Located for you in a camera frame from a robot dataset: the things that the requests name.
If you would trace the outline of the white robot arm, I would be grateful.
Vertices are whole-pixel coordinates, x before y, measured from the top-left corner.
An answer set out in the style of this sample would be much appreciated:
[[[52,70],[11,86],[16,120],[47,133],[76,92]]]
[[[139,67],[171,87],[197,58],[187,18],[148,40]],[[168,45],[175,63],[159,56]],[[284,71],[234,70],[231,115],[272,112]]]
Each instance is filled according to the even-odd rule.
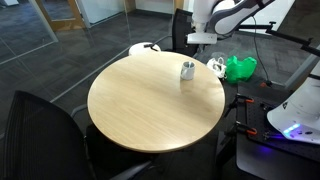
[[[234,31],[248,17],[255,15],[275,0],[195,0],[191,27],[204,32],[207,25],[215,34]]]

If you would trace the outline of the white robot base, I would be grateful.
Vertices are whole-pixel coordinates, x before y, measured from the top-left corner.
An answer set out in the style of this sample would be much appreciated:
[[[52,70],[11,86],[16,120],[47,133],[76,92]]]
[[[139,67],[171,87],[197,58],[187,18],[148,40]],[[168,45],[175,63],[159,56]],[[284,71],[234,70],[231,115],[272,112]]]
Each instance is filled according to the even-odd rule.
[[[267,113],[267,120],[286,139],[320,144],[320,62],[288,99]]]

